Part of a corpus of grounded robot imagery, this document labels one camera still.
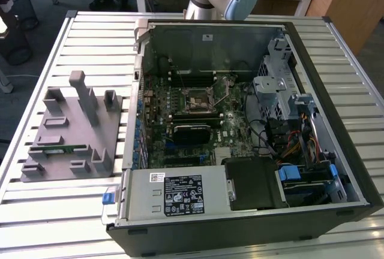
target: gray carpet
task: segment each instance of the gray carpet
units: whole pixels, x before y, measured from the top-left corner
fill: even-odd
[[[67,10],[86,10],[92,0],[59,0],[59,5],[53,5],[51,0],[31,0],[40,25],[26,33],[34,55],[27,63],[11,67],[0,58],[1,70],[6,75],[32,74],[39,75],[48,58],[56,36],[64,21]],[[185,0],[172,0],[171,3],[160,7],[159,11],[177,12],[185,8]],[[371,38],[366,43],[358,59],[365,68],[373,83],[384,95],[384,24],[380,23]],[[23,115],[37,78],[12,77],[14,86],[12,94],[0,91],[0,139],[12,139],[12,136]],[[7,150],[6,144],[0,143],[0,159]]]

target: blue latch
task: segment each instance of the blue latch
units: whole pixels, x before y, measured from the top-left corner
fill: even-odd
[[[295,165],[282,166],[278,171],[278,175],[281,181],[301,179],[299,168]]]
[[[101,201],[103,205],[115,204],[115,193],[104,193]]]
[[[329,165],[329,169],[331,169],[332,176],[335,178],[338,175],[337,169],[335,164]]]
[[[138,162],[138,160],[139,160],[139,154],[138,154],[137,152],[133,152],[133,157],[132,157],[132,159],[133,159],[133,162]]]

